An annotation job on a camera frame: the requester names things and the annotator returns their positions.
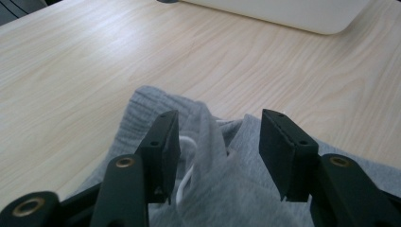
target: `wooden surface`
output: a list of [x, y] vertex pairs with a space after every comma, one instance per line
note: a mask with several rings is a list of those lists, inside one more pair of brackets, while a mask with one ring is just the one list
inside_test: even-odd
[[311, 135], [401, 167], [401, 3], [322, 36], [187, 3], [65, 0], [0, 27], [0, 208], [72, 193], [136, 88], [228, 119], [285, 112]]

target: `gray garment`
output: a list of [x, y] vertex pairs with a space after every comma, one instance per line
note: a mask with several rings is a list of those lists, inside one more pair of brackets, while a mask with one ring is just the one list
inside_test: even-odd
[[[198, 147], [181, 141], [173, 202], [149, 206], [150, 226], [313, 226], [308, 203], [280, 201], [258, 154], [260, 119], [217, 121], [205, 104], [148, 86], [132, 96], [108, 155], [77, 193], [100, 183], [112, 158], [134, 153], [156, 116], [170, 110], [180, 113], [180, 135]], [[320, 154], [345, 154], [318, 143]], [[359, 162], [379, 188], [401, 196], [399, 169], [345, 155]], [[192, 165], [192, 178], [176, 205], [178, 185]]]

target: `gray sweatshirt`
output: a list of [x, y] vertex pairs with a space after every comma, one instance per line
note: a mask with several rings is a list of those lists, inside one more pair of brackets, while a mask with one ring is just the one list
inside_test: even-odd
[[[182, 154], [173, 202], [149, 206], [150, 226], [313, 226], [310, 203], [280, 201], [258, 154], [259, 118], [219, 120], [201, 102], [148, 86], [132, 96], [105, 160], [76, 193], [100, 183], [112, 158], [134, 153], [156, 116], [171, 110], [180, 113]], [[321, 155], [338, 153], [354, 159], [380, 189], [401, 196], [401, 170], [317, 142]], [[176, 202], [179, 184], [191, 166], [190, 180]]]

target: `gray fabric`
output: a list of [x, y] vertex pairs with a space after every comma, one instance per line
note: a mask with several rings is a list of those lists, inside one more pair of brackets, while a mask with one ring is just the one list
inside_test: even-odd
[[[148, 86], [132, 96], [107, 157], [77, 193], [100, 183], [112, 158], [134, 153], [156, 116], [170, 110], [179, 111], [180, 135], [193, 138], [198, 149], [181, 142], [173, 202], [149, 206], [150, 226], [313, 226], [308, 203], [280, 201], [258, 155], [258, 118], [245, 115], [242, 120], [217, 122], [203, 103]], [[320, 154], [345, 154], [318, 143]], [[400, 170], [348, 156], [359, 162], [379, 188], [401, 196]], [[192, 165], [191, 181], [176, 205], [178, 185]]]

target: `metal ring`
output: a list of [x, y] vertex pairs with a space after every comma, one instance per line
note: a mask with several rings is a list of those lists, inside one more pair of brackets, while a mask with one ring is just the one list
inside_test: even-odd
[[115, 163], [117, 167], [128, 167], [132, 166], [135, 163], [135, 161], [132, 158], [122, 158]]
[[[36, 203], [36, 204], [32, 207], [28, 207], [27, 209], [24, 208], [24, 206], [28, 205], [29, 203]], [[17, 207], [14, 208], [12, 214], [15, 217], [25, 217], [39, 210], [43, 205], [44, 205], [44, 199], [40, 197], [35, 197], [19, 204]]]
[[336, 166], [340, 166], [340, 167], [348, 167], [349, 165], [351, 165], [351, 163], [344, 159], [341, 158], [339, 156], [334, 156], [330, 158], [330, 162]]

